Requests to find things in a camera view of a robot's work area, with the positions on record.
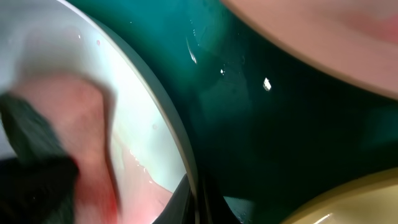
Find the light blue round plate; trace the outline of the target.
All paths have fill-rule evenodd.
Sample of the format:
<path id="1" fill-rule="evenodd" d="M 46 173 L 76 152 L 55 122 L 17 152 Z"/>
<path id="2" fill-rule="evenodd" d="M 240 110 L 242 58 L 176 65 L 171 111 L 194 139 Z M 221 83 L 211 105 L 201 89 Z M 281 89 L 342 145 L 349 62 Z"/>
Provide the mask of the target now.
<path id="1" fill-rule="evenodd" d="M 140 56 L 69 2 L 2 1 L 1 95 L 58 74 L 87 80 L 103 93 L 116 223 L 153 223 L 184 175 L 198 223 L 192 147 L 168 94 Z M 13 156 L 1 122 L 1 160 Z"/>

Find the yellow green-rimmed round plate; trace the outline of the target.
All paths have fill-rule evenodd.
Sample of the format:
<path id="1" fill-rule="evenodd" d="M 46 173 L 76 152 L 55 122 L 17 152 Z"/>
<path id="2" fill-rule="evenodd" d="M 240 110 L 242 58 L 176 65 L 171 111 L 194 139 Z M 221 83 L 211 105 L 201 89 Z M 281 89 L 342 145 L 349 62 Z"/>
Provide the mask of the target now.
<path id="1" fill-rule="evenodd" d="M 397 224 L 397 169 L 335 187 L 299 207 L 282 224 Z"/>

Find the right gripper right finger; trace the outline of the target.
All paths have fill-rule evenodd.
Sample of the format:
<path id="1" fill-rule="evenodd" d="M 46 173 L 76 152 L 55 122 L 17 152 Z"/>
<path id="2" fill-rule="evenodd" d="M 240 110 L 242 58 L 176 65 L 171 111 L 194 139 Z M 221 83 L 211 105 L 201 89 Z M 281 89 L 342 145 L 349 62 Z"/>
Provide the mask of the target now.
<path id="1" fill-rule="evenodd" d="M 200 224 L 241 224 L 209 175 L 200 177 L 198 206 Z"/>

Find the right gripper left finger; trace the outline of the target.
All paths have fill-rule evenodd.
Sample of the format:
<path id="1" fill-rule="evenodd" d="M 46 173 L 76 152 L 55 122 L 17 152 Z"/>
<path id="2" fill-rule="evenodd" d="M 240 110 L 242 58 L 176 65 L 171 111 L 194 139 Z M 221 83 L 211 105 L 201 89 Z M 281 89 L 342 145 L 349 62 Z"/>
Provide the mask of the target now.
<path id="1" fill-rule="evenodd" d="M 187 175 L 152 224 L 195 224 L 195 206 Z"/>

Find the green and red sponge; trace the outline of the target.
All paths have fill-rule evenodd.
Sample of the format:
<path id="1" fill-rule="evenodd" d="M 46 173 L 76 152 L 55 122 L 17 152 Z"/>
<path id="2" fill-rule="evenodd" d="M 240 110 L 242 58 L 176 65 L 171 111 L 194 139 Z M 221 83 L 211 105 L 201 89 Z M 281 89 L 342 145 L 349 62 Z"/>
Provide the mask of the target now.
<path id="1" fill-rule="evenodd" d="M 1 95 L 14 156 L 1 160 L 2 223 L 116 223 L 106 159 L 104 96 L 69 74 L 35 78 Z"/>

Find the white round plate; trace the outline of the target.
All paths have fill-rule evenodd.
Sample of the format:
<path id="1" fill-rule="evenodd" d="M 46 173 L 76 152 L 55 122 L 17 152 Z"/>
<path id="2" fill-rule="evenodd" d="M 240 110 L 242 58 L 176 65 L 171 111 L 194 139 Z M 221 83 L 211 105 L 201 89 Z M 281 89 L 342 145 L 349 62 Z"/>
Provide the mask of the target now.
<path id="1" fill-rule="evenodd" d="M 250 28 L 346 83 L 397 99 L 397 1 L 223 0 Z"/>

